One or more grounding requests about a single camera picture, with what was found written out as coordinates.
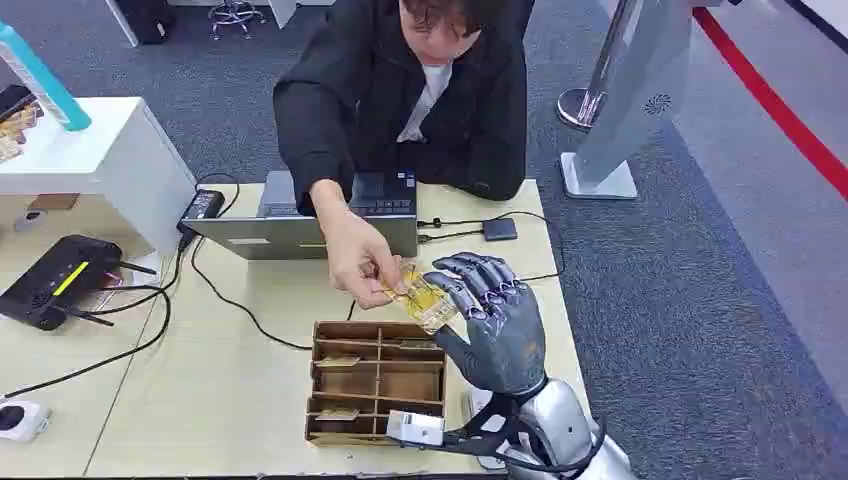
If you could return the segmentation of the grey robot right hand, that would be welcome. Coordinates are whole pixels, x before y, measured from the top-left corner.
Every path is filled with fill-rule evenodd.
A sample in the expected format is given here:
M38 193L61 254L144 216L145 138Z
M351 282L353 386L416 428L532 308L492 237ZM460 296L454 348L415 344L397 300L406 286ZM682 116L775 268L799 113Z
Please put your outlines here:
M505 260L460 252L423 275L446 293L465 320L465 338L445 325L434 342L473 386L523 395L546 383L546 335L533 289Z

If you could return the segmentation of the person's right hand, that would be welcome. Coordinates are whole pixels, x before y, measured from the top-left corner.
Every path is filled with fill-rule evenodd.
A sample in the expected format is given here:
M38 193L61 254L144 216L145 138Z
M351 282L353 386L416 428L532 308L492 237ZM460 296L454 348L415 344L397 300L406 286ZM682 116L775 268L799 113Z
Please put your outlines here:
M390 303L390 292L406 292L400 258L392 254L376 228L343 203L316 205L315 209L335 288L349 293L364 309Z

